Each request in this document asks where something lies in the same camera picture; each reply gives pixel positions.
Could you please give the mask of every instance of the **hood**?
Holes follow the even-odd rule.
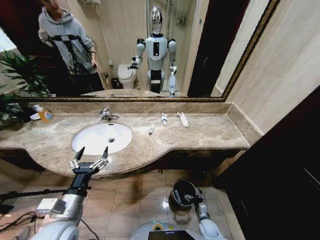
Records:
[[[50,23],[56,24],[56,25],[66,24],[66,23],[69,23],[72,19],[74,19],[74,16],[72,15],[72,13],[69,12],[67,9],[61,8],[61,10],[63,12],[63,15],[62,15],[62,19],[59,22],[56,22],[51,18],[51,16],[49,15],[45,7],[42,8],[42,13]]]

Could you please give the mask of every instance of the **mirror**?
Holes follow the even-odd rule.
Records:
[[[213,0],[3,0],[0,93],[223,101],[272,1],[252,19],[249,0],[227,13],[229,1]],[[238,45],[237,33],[246,34]]]

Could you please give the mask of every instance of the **soap bottle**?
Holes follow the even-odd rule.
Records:
[[[45,109],[44,107],[41,107],[39,104],[36,104],[33,107],[39,113],[40,118],[45,123],[49,123],[54,119],[54,114],[51,113],[49,110]]]

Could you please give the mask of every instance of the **white sink basin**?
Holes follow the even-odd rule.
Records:
[[[76,152],[85,147],[84,155],[102,155],[106,146],[108,153],[113,154],[129,145],[132,131],[128,126],[119,123],[98,123],[80,130],[72,140]]]

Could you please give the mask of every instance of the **toilet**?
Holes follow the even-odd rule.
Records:
[[[128,69],[129,66],[128,64],[119,64],[118,67],[118,78],[119,82],[123,85],[123,89],[133,89],[135,86],[137,70]]]

